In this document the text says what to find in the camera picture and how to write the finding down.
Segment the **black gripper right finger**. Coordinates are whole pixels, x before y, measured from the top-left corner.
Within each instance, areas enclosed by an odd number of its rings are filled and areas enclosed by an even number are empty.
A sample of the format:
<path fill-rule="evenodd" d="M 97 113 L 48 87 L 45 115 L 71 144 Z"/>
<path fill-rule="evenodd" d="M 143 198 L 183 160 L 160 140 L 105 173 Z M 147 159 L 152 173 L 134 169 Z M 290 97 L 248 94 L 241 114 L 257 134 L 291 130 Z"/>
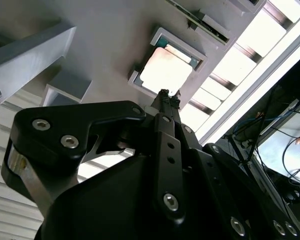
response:
<path fill-rule="evenodd" d="M 266 172 L 251 158 L 237 161 L 218 145 L 200 145 L 170 99 L 182 158 L 190 167 L 193 201 L 207 240 L 300 240 L 300 224 Z"/>

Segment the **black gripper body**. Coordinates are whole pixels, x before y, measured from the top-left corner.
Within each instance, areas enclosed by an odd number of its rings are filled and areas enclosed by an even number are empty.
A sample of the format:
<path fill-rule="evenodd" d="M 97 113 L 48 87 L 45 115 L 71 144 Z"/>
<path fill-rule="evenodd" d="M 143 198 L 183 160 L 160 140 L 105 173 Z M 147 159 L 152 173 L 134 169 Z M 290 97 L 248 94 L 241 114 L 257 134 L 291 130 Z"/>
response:
<path fill-rule="evenodd" d="M 62 193 L 38 240 L 206 240 L 191 205 L 191 169 L 160 143 L 162 157 L 133 156 Z"/>

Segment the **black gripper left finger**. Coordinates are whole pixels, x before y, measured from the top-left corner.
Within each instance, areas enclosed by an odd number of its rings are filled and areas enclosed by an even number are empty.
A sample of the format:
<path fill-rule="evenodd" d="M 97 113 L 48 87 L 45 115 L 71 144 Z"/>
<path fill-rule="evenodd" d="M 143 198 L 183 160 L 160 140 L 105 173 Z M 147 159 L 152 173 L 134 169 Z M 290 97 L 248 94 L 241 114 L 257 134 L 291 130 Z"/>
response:
<path fill-rule="evenodd" d="M 2 177 L 45 220 L 61 194 L 128 158 L 162 157 L 161 143 L 174 143 L 179 159 L 171 98 L 161 90 L 152 114 L 128 100 L 24 109 L 13 120 Z"/>

